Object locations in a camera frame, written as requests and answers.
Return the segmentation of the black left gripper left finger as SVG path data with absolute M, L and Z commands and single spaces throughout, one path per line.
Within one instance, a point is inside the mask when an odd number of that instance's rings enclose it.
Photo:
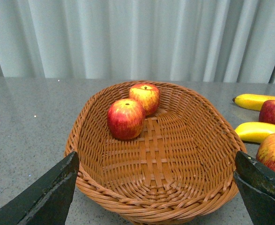
M 0 208 L 0 225 L 64 225 L 78 170 L 78 154 L 72 152 Z

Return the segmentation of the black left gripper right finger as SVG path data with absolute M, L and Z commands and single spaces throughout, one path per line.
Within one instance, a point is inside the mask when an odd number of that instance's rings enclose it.
M 238 151 L 234 180 L 254 225 L 275 225 L 275 172 Z

